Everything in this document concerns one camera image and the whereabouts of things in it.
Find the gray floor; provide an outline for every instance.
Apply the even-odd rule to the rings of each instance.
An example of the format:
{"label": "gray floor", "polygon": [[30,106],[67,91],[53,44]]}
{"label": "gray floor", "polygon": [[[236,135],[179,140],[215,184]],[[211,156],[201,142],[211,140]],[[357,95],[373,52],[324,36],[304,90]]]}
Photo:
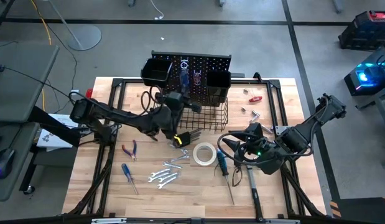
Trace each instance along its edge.
{"label": "gray floor", "polygon": [[[67,19],[153,19],[158,13],[147,0],[138,0],[128,8],[123,0],[88,1],[55,0]],[[170,20],[229,20],[229,21],[285,21],[281,0],[227,0],[224,8],[214,1],[157,0],[157,7]],[[352,21],[366,10],[385,10],[385,0],[343,1],[345,10],[336,14],[331,0],[288,0],[294,21]],[[38,2],[46,18],[56,19],[47,2]],[[8,17],[36,18],[29,0],[18,0]],[[70,36],[61,24],[50,24],[62,40]],[[237,25],[97,25],[102,41],[86,52],[75,52],[78,60],[74,89],[85,93],[92,88],[95,77],[139,76],[151,50],[203,54],[231,54],[230,70],[251,77],[260,72],[264,77],[293,77],[297,80],[304,115],[309,116],[299,69],[287,26]],[[385,197],[385,127],[375,108],[358,111],[343,82],[343,77],[367,57],[369,52],[341,50],[337,36],[344,27],[295,27],[297,40],[307,71],[313,97],[326,92],[337,96],[347,105],[345,119],[332,121],[323,128],[336,181],[342,198]],[[0,41],[18,40],[47,44],[42,24],[4,23],[0,27]],[[63,91],[71,90],[74,62],[61,47],[49,80]],[[57,110],[53,92],[47,88],[48,111]],[[60,105],[66,99],[58,96]],[[71,110],[68,105],[64,113]],[[314,155],[325,203],[330,200],[320,154]],[[47,168],[35,175],[37,191],[31,196],[14,191],[10,200],[0,203],[0,220],[41,217],[61,212],[70,169]]]}

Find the black wire basket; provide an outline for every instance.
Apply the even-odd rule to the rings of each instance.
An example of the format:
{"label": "black wire basket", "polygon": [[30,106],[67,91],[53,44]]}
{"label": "black wire basket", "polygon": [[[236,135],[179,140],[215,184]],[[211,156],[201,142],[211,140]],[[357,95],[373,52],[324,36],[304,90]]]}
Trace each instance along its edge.
{"label": "black wire basket", "polygon": [[197,129],[203,128],[209,131],[222,131],[228,124],[228,99],[219,106],[202,106],[198,114],[189,108],[185,108],[180,119],[180,128]]}

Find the wooden table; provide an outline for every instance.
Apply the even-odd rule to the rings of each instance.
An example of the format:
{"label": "wooden table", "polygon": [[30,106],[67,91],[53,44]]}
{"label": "wooden table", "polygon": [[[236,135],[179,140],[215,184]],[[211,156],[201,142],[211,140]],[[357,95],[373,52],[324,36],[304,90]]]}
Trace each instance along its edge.
{"label": "wooden table", "polygon": [[[299,94],[295,80],[293,78],[280,78],[282,85],[282,95],[287,113],[289,125],[296,125],[304,120],[303,112],[299,100]],[[93,98],[107,103],[111,89],[112,78],[98,77],[95,81]],[[243,89],[251,89],[255,95],[263,96],[263,99],[255,105],[247,104],[250,94],[244,94]],[[126,96],[124,97],[123,109],[139,113],[142,111],[140,96],[148,87],[142,83],[130,83],[126,86]],[[274,97],[277,117],[281,119],[277,98]],[[229,123],[224,131],[204,131],[200,139],[192,142],[186,148],[190,150],[200,142],[209,142],[216,146],[216,142],[221,133],[228,130],[242,130],[248,126],[252,118],[251,110],[258,111],[261,116],[259,122],[267,127],[271,127],[271,113],[267,99],[266,87],[264,85],[232,85],[228,92]],[[242,113],[241,107],[246,108],[246,113]],[[221,172],[217,170],[213,176],[216,162],[209,167],[200,167],[195,161],[178,161],[177,164],[183,166],[181,175],[171,184],[163,189],[158,189],[158,183],[148,183],[147,178],[151,172],[163,169],[163,161],[181,156],[179,150],[168,146],[168,140],[162,133],[157,136],[159,142],[154,142],[151,138],[141,134],[137,129],[123,125],[119,130],[116,151],[114,154],[111,180],[108,190],[105,214],[116,212],[117,217],[143,217],[143,218],[254,218],[255,212],[251,189],[249,187],[248,174],[246,169],[243,171],[243,178],[239,186],[232,187],[235,206],[232,206],[228,193],[228,188]],[[137,161],[132,162],[121,149],[124,144],[129,149],[132,148],[132,140],[137,141]],[[85,144],[79,147],[72,176],[68,186],[67,196],[63,204],[63,212],[69,212],[79,200],[84,196],[91,185],[95,168],[98,145]],[[139,192],[135,195],[134,191],[127,182],[123,174],[121,164],[126,163],[134,178],[134,183]],[[233,163],[227,158],[228,170],[232,177]],[[301,157],[297,161],[300,184],[314,205],[323,213],[325,206],[318,176],[312,156]],[[261,208],[264,218],[276,218],[277,214],[287,215],[284,192],[282,189],[281,173],[279,170],[266,175],[259,169],[254,169],[257,191],[261,201]],[[297,204],[295,194],[291,188],[292,203],[295,211]],[[100,193],[97,193],[95,210],[98,208]]]}

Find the white cable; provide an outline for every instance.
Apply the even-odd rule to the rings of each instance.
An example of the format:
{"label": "white cable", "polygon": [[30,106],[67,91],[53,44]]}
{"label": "white cable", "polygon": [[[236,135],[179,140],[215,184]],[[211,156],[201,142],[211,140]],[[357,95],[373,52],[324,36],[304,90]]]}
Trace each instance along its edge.
{"label": "white cable", "polygon": [[163,19],[163,17],[165,17],[165,14],[163,14],[163,12],[161,12],[154,4],[154,2],[151,0],[151,3],[152,5],[154,6],[154,8],[156,9],[156,11],[158,11],[159,13],[161,13],[162,15],[159,16],[159,17],[155,17],[155,20],[160,20],[160,19]]}

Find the tape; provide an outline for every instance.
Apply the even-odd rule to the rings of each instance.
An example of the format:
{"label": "tape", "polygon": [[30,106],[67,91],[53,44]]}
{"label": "tape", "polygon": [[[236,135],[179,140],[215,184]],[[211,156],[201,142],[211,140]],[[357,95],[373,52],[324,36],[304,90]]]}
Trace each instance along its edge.
{"label": "tape", "polygon": [[[209,159],[208,161],[201,161],[199,158],[198,158],[198,151],[199,150],[202,150],[202,149],[209,149],[211,151],[211,159]],[[197,144],[197,146],[195,146],[193,148],[193,160],[195,160],[195,162],[197,162],[197,164],[201,165],[201,166],[209,166],[210,164],[212,164],[215,160],[216,160],[216,148],[210,144],[210,143],[207,143],[207,142],[202,142],[202,143],[199,143]]]}

